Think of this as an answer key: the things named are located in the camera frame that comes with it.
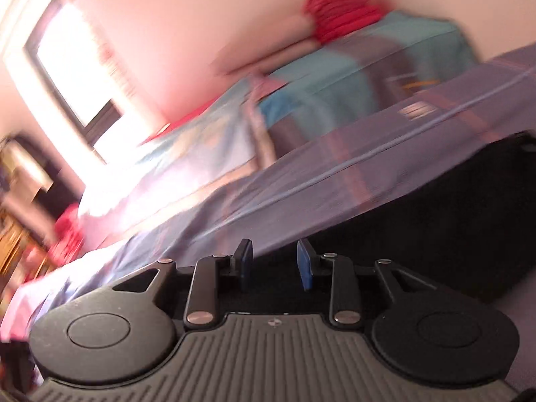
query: ribbed gray surface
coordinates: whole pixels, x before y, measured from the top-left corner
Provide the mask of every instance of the ribbed gray surface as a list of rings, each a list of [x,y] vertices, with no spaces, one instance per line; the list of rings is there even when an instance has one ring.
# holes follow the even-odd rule
[[[186,336],[175,356],[144,380],[86,391],[47,382],[31,398],[36,402],[507,402],[514,397],[513,390],[498,381],[468,390],[432,389],[406,381],[374,357],[361,334],[332,330],[318,315],[230,315],[216,330]]]

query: silver pin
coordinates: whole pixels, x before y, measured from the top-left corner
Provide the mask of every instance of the silver pin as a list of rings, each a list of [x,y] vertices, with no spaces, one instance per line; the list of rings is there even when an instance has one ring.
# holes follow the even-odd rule
[[[208,311],[194,311],[188,314],[186,320],[194,325],[206,325],[214,320],[214,316]]]
[[[344,325],[353,325],[361,320],[361,315],[357,311],[342,310],[335,313],[333,318],[335,319],[335,322]]]

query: bright window pane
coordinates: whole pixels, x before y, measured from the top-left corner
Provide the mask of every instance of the bright window pane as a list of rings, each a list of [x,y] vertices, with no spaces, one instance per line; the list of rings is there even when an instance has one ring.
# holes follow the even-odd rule
[[[73,5],[50,21],[37,55],[80,122],[86,126],[111,99],[89,26]]]

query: clothes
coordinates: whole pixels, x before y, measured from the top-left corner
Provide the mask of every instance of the clothes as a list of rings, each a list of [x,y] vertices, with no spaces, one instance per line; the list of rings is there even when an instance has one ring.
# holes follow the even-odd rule
[[[314,17],[315,37],[321,44],[334,41],[384,17],[369,0],[306,0],[304,12]]]

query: beige wall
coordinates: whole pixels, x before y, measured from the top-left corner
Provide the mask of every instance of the beige wall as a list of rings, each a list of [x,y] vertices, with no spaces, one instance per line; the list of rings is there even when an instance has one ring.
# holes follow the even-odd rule
[[[218,94],[208,64],[260,16],[299,10],[303,0],[79,0],[133,77],[169,118]],[[536,41],[536,0],[390,0],[417,14],[454,18],[479,56]]]

